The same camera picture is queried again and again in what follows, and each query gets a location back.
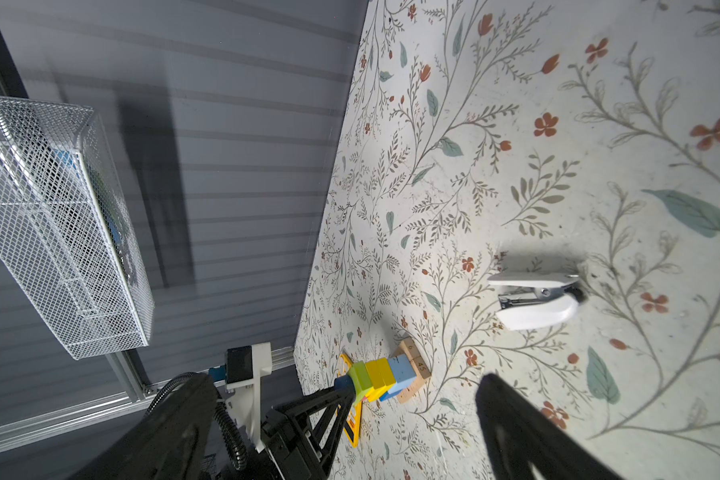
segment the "white stapler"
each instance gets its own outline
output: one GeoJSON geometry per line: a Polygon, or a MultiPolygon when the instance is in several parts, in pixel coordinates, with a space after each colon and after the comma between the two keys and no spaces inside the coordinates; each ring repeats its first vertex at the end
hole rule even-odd
{"type": "Polygon", "coordinates": [[[496,317],[509,330],[532,330],[562,323],[576,315],[584,293],[575,283],[578,275],[502,272],[488,278],[491,285],[513,286],[499,294],[496,317]]]}

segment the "cable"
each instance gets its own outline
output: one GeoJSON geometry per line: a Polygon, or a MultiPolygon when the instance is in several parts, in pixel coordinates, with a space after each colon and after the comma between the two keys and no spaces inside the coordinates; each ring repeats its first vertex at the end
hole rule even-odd
{"type": "MultiPolygon", "coordinates": [[[[167,398],[173,390],[182,386],[195,375],[202,374],[186,372],[169,380],[168,383],[166,383],[164,387],[158,391],[157,395],[155,395],[152,403],[146,409],[146,414],[144,414],[144,416],[151,414],[155,407],[165,400],[165,398],[167,398]]],[[[240,435],[240,430],[237,429],[237,424],[234,420],[232,420],[230,414],[224,407],[224,401],[221,400],[221,395],[218,391],[216,391],[216,395],[218,399],[216,400],[216,409],[213,411],[213,419],[216,420],[216,424],[219,426],[219,430],[221,430],[221,435],[224,438],[224,446],[226,447],[226,454],[230,456],[232,466],[235,470],[241,472],[246,469],[246,466],[248,466],[248,450],[242,436],[240,435]]]]}

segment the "light blue block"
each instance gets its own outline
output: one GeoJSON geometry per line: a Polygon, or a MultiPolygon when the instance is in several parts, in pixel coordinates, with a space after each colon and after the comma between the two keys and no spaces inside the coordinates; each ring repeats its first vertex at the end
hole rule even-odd
{"type": "Polygon", "coordinates": [[[402,389],[397,390],[397,391],[396,391],[395,393],[393,393],[393,394],[390,394],[390,393],[389,393],[389,390],[387,390],[386,392],[384,392],[384,395],[382,395],[381,397],[379,397],[378,400],[379,400],[380,402],[384,402],[384,400],[386,400],[387,398],[395,398],[395,397],[398,396],[400,393],[402,393],[402,389]]]}
{"type": "Polygon", "coordinates": [[[416,372],[411,366],[411,362],[408,360],[408,356],[405,354],[393,357],[389,360],[389,368],[392,369],[394,380],[396,383],[393,388],[389,389],[389,394],[400,392],[403,389],[407,389],[416,379],[416,372]]]}

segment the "silver mesh basket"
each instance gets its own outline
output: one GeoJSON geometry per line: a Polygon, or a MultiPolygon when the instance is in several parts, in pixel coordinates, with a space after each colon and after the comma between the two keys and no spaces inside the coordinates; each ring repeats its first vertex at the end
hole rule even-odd
{"type": "Polygon", "coordinates": [[[76,360],[147,345],[152,294],[92,108],[0,97],[0,259],[76,360]]]}

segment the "floral tablecloth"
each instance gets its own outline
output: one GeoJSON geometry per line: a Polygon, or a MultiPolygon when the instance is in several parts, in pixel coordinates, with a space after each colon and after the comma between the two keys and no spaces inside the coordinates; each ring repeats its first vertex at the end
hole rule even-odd
{"type": "Polygon", "coordinates": [[[497,372],[627,478],[720,478],[720,0],[372,0],[302,323],[305,392],[412,336],[336,478],[489,478],[497,372]],[[577,271],[507,331],[502,270],[577,271]]]}

